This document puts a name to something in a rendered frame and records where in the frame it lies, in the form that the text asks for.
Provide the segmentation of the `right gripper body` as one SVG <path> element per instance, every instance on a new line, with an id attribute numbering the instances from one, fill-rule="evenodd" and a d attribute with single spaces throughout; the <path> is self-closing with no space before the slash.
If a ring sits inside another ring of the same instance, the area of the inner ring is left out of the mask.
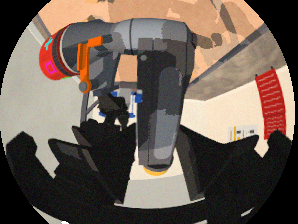
<path id="1" fill-rule="evenodd" d="M 120 125 L 115 124 L 116 116 L 122 115 L 125 108 L 125 98 L 116 97 L 117 99 L 122 99 L 121 109 L 102 109 L 99 108 L 100 112 L 106 115 L 103 123 L 98 123 L 93 139 L 100 143 L 107 138 L 110 138 L 114 134 L 118 133 L 121 129 Z M 109 129 L 108 129 L 109 128 Z M 98 129 L 98 130 L 97 130 Z M 108 131 L 107 131 L 108 130 Z M 113 132 L 113 133 L 112 133 Z M 106 137 L 107 136 L 107 137 Z"/>

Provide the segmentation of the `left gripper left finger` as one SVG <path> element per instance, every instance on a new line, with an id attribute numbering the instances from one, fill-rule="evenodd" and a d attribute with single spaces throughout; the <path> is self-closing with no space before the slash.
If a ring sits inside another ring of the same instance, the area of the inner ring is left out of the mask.
<path id="1" fill-rule="evenodd" d="M 137 146 L 136 122 L 91 147 L 55 138 L 48 145 L 59 163 L 94 175 L 115 203 L 123 205 Z"/>

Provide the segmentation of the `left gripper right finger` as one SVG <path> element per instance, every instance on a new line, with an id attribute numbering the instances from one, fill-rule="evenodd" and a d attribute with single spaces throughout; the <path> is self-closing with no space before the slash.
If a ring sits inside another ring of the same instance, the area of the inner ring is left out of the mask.
<path id="1" fill-rule="evenodd" d="M 255 149 L 259 135 L 219 143 L 180 124 L 176 151 L 190 201 L 204 198 L 204 192 L 220 176 L 229 162 Z M 225 145 L 224 145 L 225 144 Z"/>

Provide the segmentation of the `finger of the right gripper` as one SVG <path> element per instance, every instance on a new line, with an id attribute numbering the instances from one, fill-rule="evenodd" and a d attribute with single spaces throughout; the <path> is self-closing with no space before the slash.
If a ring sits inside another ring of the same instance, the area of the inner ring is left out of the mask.
<path id="1" fill-rule="evenodd" d="M 91 138 L 85 131 L 83 131 L 78 126 L 72 126 L 71 129 L 79 145 L 91 147 L 98 144 L 93 138 Z"/>
<path id="2" fill-rule="evenodd" d="M 122 99 L 117 99 L 111 93 L 98 97 L 99 103 L 97 108 L 102 109 L 121 109 Z"/>

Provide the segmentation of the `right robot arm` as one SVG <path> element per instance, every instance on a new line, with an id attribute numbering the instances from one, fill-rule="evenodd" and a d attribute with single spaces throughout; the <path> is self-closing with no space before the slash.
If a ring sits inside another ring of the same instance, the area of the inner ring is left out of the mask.
<path id="1" fill-rule="evenodd" d="M 124 129 L 125 127 L 127 127 L 127 117 L 129 118 L 129 111 L 127 111 L 127 110 L 128 110 L 128 107 L 125 104 L 123 114 L 118 116 L 118 118 L 117 118 L 117 120 L 121 124 L 121 130 Z M 91 138 L 93 138 L 94 134 L 95 134 L 95 130 L 97 128 L 97 125 L 98 125 L 97 120 L 89 118 L 87 120 L 87 122 L 86 121 L 81 122 L 80 128 L 82 130 L 84 130 Z"/>

